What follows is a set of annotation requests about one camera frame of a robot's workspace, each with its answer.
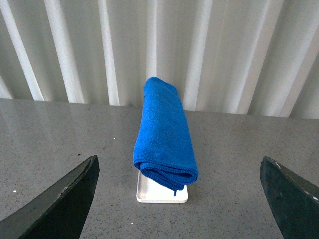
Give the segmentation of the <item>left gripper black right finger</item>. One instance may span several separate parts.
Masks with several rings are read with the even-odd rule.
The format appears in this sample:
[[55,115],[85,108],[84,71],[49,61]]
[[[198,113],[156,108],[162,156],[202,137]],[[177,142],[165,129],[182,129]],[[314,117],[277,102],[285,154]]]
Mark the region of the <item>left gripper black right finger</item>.
[[265,156],[260,181],[274,219],[285,239],[319,237],[319,188]]

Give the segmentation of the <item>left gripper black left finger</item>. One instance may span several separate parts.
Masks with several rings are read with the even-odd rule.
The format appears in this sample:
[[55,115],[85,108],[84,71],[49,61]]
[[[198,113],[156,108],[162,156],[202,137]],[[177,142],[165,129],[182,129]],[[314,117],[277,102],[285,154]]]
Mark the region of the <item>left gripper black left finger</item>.
[[78,239],[99,177],[96,155],[89,157],[0,223],[2,239]]

